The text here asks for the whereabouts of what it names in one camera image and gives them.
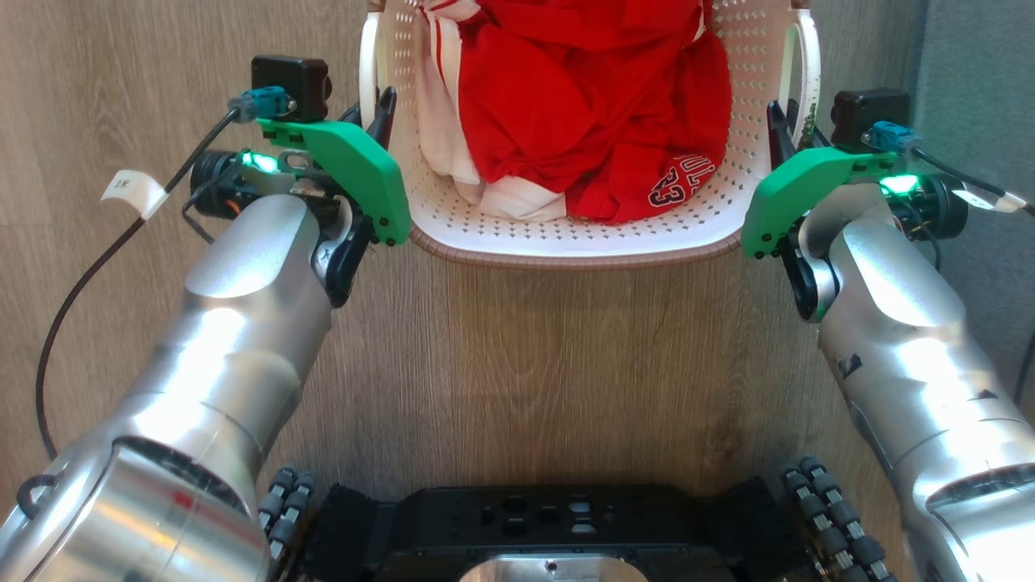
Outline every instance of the silver metal plate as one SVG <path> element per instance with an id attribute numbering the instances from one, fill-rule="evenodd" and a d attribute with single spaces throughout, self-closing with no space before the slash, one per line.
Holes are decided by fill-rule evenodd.
<path id="1" fill-rule="evenodd" d="M 647 582 L 631 564 L 611 556 L 522 554 L 476 565 L 461 582 Z"/>

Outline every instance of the white plastic basket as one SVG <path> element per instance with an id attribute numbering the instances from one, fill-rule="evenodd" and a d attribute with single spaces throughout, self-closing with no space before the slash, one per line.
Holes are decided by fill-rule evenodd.
<path id="1" fill-rule="evenodd" d="M 766 106 L 786 104 L 795 43 L 801 52 L 801 117 L 815 114 L 820 96 L 820 53 L 806 0 L 714 0 L 711 28 L 730 62 L 733 112 L 726 161 L 682 206 L 660 216 L 619 226 L 566 219 L 521 223 L 481 214 L 432 172 L 417 136 L 412 29 L 418 0 L 388 0 L 372 13 L 360 49 L 360 99 L 373 111 L 375 87 L 398 92 L 391 153 L 403 170 L 411 239 L 448 260 L 490 266 L 609 268 L 713 257 L 740 242 L 751 194 L 769 171 Z M 801 127 L 797 124 L 794 143 Z"/>

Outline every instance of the white label tag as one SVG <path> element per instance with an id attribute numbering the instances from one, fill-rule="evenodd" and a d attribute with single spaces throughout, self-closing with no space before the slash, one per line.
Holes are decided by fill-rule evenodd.
<path id="1" fill-rule="evenodd" d="M 981 200 L 981 198 L 979 198 L 977 195 L 971 194 L 966 190 L 954 190 L 952 191 L 952 194 L 958 196 L 959 198 L 963 198 L 964 201 L 967 202 L 967 204 L 970 204 L 975 208 L 980 208 L 982 210 L 992 210 L 992 204 L 988 204 L 984 200 Z"/>
<path id="2" fill-rule="evenodd" d="M 154 215 L 161 203 L 169 198 L 169 193 L 154 178 L 144 172 L 119 170 L 112 183 L 108 184 L 100 200 L 124 200 L 140 212 L 145 221 Z"/>
<path id="3" fill-rule="evenodd" d="M 997 212 L 1012 212 L 1028 206 L 1028 202 L 1015 194 L 1006 193 L 996 201 L 995 210 Z"/>

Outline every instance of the blue connector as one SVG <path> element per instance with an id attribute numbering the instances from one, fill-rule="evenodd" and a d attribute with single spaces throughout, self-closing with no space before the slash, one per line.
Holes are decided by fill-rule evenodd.
<path id="1" fill-rule="evenodd" d="M 250 89 L 227 103 L 227 109 L 238 108 L 238 123 L 249 123 L 256 119 L 276 119 L 294 111 L 295 101 L 280 87 Z"/>
<path id="2" fill-rule="evenodd" d="M 878 121 L 867 134 L 866 145 L 874 149 L 912 157 L 921 139 L 913 129 L 890 121 Z"/>

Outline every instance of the wooden floor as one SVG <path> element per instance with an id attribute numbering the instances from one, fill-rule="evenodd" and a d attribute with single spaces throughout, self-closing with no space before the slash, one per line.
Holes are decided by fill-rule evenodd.
<path id="1" fill-rule="evenodd" d="M 900 87 L 913 3 L 814 0 L 824 95 Z M 356 95 L 363 0 L 0 2 L 0 505 L 46 466 L 39 346 L 64 294 L 131 222 L 120 169 L 165 179 L 259 53 L 325 58 Z M 258 145 L 234 128 L 226 147 Z M 184 194 L 178 194 L 182 200 Z M 83 293 L 58 338 L 58 446 L 112 410 L 204 244 L 168 205 Z M 798 321 L 776 261 L 641 271 L 477 269 L 407 245 L 364 261 L 270 459 L 383 498 L 427 486 L 668 482 L 696 494 L 821 456 L 907 573 L 897 506 Z"/>

